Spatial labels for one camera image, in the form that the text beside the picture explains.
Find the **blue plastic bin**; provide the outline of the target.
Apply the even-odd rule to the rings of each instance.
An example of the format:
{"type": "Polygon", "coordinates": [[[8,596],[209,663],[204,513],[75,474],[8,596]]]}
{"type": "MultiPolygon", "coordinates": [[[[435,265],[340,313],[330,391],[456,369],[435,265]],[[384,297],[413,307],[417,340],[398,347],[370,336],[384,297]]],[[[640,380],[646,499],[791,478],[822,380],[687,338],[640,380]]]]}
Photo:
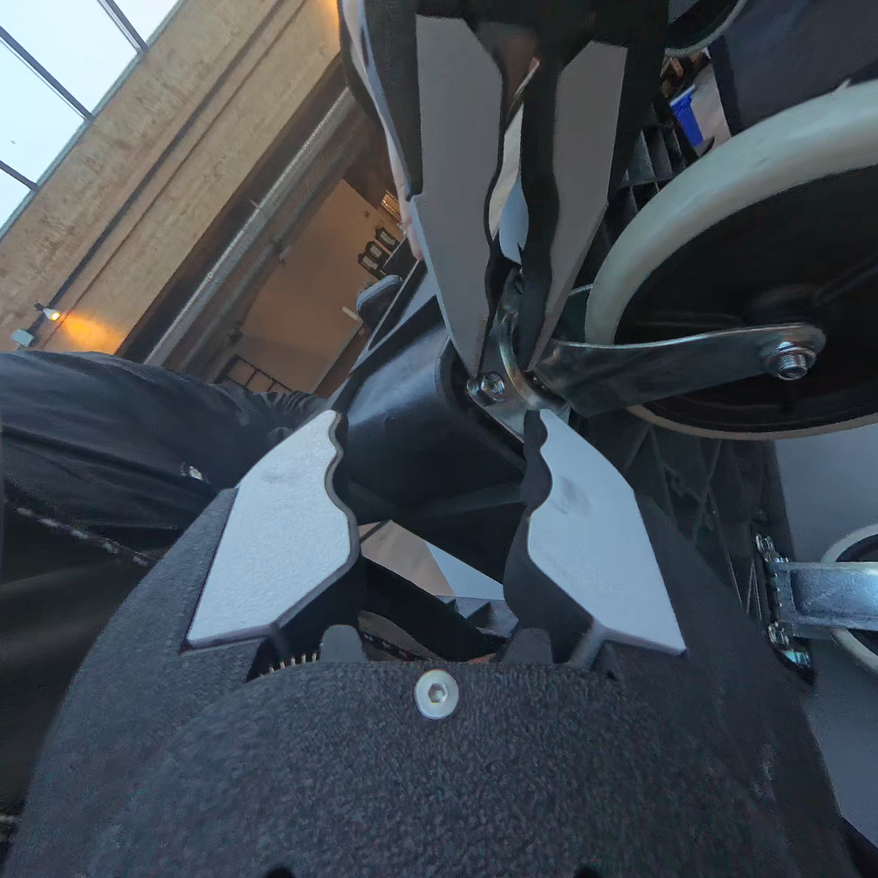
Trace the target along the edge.
{"type": "Polygon", "coordinates": [[[670,108],[686,136],[687,142],[692,148],[699,148],[704,142],[704,136],[693,108],[693,98],[696,86],[690,86],[670,102],[670,108]]]}

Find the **person's black clothing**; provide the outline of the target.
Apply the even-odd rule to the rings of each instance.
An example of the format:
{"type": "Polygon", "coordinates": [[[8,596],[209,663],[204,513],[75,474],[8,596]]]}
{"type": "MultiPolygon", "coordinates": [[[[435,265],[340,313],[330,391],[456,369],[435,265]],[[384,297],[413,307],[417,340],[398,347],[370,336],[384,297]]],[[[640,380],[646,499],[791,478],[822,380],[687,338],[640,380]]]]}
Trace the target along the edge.
{"type": "Polygon", "coordinates": [[[151,566],[326,407],[106,354],[2,353],[2,580],[151,566]]]}

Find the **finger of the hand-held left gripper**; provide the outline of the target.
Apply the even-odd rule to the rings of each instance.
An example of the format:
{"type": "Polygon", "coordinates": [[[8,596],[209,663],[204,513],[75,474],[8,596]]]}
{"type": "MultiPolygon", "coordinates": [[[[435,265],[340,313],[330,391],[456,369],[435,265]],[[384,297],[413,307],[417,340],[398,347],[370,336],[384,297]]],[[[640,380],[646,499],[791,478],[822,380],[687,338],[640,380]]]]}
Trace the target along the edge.
{"type": "Polygon", "coordinates": [[[423,185],[413,225],[450,339],[476,378],[491,318],[488,206],[500,163],[502,76],[464,20],[415,22],[423,185]]]}
{"type": "Polygon", "coordinates": [[[567,64],[544,58],[524,94],[519,364],[542,357],[609,200],[628,51],[590,42],[567,64]]]}

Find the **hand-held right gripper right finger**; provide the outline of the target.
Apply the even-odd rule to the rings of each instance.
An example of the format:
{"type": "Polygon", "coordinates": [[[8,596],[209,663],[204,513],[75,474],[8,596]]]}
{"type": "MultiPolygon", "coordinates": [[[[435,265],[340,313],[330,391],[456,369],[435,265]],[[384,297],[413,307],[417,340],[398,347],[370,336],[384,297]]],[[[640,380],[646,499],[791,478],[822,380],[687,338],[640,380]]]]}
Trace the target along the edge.
{"type": "Polygon", "coordinates": [[[524,628],[557,663],[592,665],[608,642],[680,656],[686,643],[636,496],[550,410],[524,419],[524,512],[503,578],[524,628]]]}

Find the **grey ceiling duct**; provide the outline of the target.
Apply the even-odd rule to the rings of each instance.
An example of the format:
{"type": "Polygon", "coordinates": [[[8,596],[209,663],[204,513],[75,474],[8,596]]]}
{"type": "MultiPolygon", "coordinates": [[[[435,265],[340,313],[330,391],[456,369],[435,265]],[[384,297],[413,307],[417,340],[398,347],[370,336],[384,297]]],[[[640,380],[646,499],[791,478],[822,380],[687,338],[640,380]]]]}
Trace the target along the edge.
{"type": "Polygon", "coordinates": [[[343,86],[313,132],[205,274],[180,313],[144,357],[149,365],[177,358],[186,368],[203,348],[204,337],[233,310],[258,277],[279,258],[292,232],[348,165],[351,135],[363,121],[349,86],[343,86]]]}

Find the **glass skylight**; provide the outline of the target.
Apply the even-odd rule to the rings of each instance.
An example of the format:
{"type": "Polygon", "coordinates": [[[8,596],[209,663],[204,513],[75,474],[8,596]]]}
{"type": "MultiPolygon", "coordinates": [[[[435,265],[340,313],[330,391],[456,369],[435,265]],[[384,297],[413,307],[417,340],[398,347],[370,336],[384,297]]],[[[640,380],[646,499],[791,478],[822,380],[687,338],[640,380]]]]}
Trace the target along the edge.
{"type": "Polygon", "coordinates": [[[145,60],[176,1],[1,3],[2,233],[145,60]]]}

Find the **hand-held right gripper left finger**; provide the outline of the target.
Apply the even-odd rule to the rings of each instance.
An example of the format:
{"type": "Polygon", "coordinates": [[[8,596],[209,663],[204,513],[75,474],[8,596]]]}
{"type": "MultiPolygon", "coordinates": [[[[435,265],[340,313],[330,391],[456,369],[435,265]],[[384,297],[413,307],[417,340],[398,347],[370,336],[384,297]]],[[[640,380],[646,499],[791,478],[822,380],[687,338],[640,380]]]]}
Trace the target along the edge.
{"type": "Polygon", "coordinates": [[[346,418],[314,415],[241,480],[187,643],[203,649],[275,635],[349,573],[356,518],[339,494],[346,418]]]}

